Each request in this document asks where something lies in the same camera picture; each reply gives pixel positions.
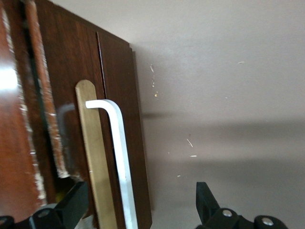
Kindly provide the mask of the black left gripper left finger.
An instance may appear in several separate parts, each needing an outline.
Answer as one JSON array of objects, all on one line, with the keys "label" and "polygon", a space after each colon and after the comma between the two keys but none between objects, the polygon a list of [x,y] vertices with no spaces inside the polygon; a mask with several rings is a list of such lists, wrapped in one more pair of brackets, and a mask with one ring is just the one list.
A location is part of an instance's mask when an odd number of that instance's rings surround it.
[{"label": "black left gripper left finger", "polygon": [[15,222],[12,216],[1,216],[2,229],[74,229],[89,207],[88,183],[75,184],[54,207],[37,210],[27,219]]}]

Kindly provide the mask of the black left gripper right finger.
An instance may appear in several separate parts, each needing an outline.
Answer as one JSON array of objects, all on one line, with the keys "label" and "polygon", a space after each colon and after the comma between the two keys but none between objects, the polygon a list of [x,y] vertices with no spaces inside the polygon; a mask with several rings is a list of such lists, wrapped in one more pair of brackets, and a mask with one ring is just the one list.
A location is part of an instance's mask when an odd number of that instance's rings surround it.
[{"label": "black left gripper right finger", "polygon": [[279,219],[259,215],[251,222],[229,208],[221,208],[207,183],[196,183],[196,209],[201,220],[198,229],[285,229]]}]

